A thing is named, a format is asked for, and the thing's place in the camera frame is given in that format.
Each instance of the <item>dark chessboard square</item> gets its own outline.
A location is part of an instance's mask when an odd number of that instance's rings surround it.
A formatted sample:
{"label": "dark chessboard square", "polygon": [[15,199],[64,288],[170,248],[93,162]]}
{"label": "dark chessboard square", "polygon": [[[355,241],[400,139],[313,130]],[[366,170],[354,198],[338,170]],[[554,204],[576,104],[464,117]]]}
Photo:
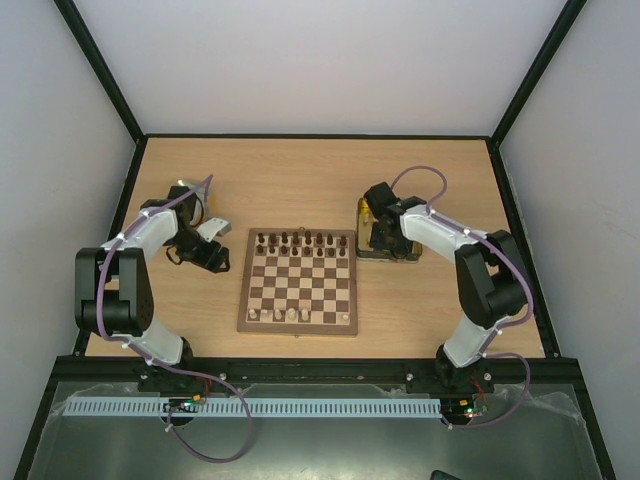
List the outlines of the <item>dark chessboard square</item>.
{"label": "dark chessboard square", "polygon": [[333,312],[324,312],[322,315],[322,323],[336,323],[336,314]]}

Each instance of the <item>table top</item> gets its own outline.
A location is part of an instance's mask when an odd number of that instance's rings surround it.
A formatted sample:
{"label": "table top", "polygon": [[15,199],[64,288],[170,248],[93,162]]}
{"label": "table top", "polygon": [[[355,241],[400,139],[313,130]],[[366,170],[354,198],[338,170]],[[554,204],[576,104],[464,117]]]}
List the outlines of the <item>table top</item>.
{"label": "table top", "polygon": [[[302,140],[153,138],[145,150],[125,226],[149,198],[163,198],[179,179],[213,173],[210,208],[232,231],[221,238],[231,271],[214,275],[163,254],[149,265],[155,315],[201,357],[433,358],[460,317],[455,268],[426,250],[417,264],[358,261],[359,333],[353,337],[238,333],[244,256],[251,228],[355,229],[356,206],[376,183],[406,167],[431,165],[449,190],[436,209],[485,231],[508,230],[481,140]],[[440,188],[415,171],[394,189],[428,198]],[[489,351],[543,357],[534,321],[509,329]],[[91,336],[87,355],[127,355]]]}

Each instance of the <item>wooden chessboard frame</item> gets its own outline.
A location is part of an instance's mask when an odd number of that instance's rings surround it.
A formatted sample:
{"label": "wooden chessboard frame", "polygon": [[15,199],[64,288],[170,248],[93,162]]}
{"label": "wooden chessboard frame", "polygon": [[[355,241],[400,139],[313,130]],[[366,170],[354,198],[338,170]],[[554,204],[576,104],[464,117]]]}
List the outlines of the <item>wooden chessboard frame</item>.
{"label": "wooden chessboard frame", "polygon": [[[276,246],[276,253],[273,254],[273,256],[275,256],[276,258],[280,258],[282,256],[281,253],[279,253],[279,248],[280,248],[280,235],[282,234],[282,232],[287,232],[287,233],[292,233],[294,231],[298,231],[300,233],[300,236],[304,236],[305,232],[311,232],[311,236],[314,239],[313,240],[313,247],[312,250],[312,255],[311,257],[303,257],[302,256],[302,249],[304,248],[305,245],[303,245],[303,243],[300,244],[300,257],[298,258],[311,258],[311,259],[315,259],[315,258],[319,258],[316,254],[317,248],[318,246],[316,245],[315,242],[315,236],[318,233],[321,233],[325,239],[326,239],[326,235],[327,234],[331,234],[333,235],[333,237],[337,240],[341,237],[341,236],[345,236],[347,238],[347,256],[346,259],[349,260],[348,263],[348,272],[349,272],[349,278],[346,279],[348,280],[348,289],[349,289],[349,299],[348,301],[348,310],[347,313],[349,315],[349,323],[344,325],[344,324],[339,324],[339,323],[332,323],[332,324],[319,324],[319,323],[311,323],[311,318],[310,318],[310,323],[309,324],[303,324],[299,321],[295,322],[295,323],[288,323],[286,320],[284,322],[270,322],[270,323],[266,323],[266,322],[256,322],[256,321],[250,321],[248,319],[248,312],[249,312],[249,299],[250,299],[250,290],[251,290],[251,279],[252,278],[259,278],[256,277],[255,275],[253,275],[253,267],[254,267],[254,258],[257,256],[255,249],[256,249],[256,239],[258,237],[259,233],[263,233],[265,235],[265,237],[268,237],[269,234],[271,233],[275,233],[278,236],[278,245]],[[326,252],[326,245],[323,245],[323,249]],[[338,260],[338,246],[336,245],[336,257],[335,259]],[[276,274],[276,278],[282,278],[282,275],[278,275]],[[323,276],[314,276],[313,273],[311,273],[311,277],[306,277],[306,278],[310,278],[311,280],[315,279],[315,278],[326,278],[324,275]],[[247,251],[245,254],[245,263],[244,263],[244,270],[243,270],[243,277],[242,277],[242,289],[241,289],[241,293],[240,293],[240,308],[238,309],[238,332],[242,332],[242,333],[271,333],[271,334],[284,334],[284,335],[341,335],[341,336],[355,336],[358,334],[358,301],[357,301],[357,279],[356,279],[356,233],[353,230],[334,230],[334,229],[305,229],[305,228],[252,228],[249,230],[249,238],[247,241]]]}

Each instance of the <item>chessboard border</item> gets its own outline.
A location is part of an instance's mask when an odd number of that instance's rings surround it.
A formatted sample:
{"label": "chessboard border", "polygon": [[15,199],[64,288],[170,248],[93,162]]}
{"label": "chessboard border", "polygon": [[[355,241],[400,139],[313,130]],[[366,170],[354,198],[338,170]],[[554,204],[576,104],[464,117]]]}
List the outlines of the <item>chessboard border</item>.
{"label": "chessboard border", "polygon": [[[251,288],[252,266],[253,261],[249,262],[249,258],[253,260],[255,239],[258,233],[265,234],[282,232],[293,232],[298,230],[302,234],[309,231],[311,235],[317,233],[331,233],[334,238],[345,235],[349,240],[349,315],[351,321],[349,325],[315,325],[308,324],[301,326],[299,323],[261,323],[247,322],[245,315],[249,304],[249,289]],[[287,227],[287,228],[251,228],[247,237],[247,250],[244,257],[244,269],[242,270],[242,288],[240,290],[240,306],[238,307],[238,333],[256,333],[256,334],[280,334],[280,335],[300,335],[300,336],[340,336],[355,337],[358,335],[358,277],[356,274],[356,232],[355,230],[336,230],[332,228],[305,228],[305,227]]]}

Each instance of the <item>wooden table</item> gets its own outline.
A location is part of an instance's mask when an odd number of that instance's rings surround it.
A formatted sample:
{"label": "wooden table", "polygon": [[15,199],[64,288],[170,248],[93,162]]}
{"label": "wooden table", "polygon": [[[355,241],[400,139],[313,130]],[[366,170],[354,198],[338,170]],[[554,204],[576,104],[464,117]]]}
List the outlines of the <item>wooden table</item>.
{"label": "wooden table", "polygon": [[[356,203],[372,185],[402,169],[427,164],[449,180],[439,211],[486,231],[507,229],[483,141],[150,139],[127,212],[163,198],[178,179],[214,174],[211,211],[231,221],[221,239],[231,271],[214,275],[172,265],[157,254],[149,265],[155,312],[173,332],[208,357],[433,358],[461,315],[453,265],[426,251],[418,264],[360,261],[359,334],[355,338],[240,334],[236,331],[247,235],[253,227],[353,229]],[[437,176],[412,172],[396,193],[428,198]],[[533,321],[509,329],[491,351],[542,357]],[[92,335],[88,355],[126,355]]]}

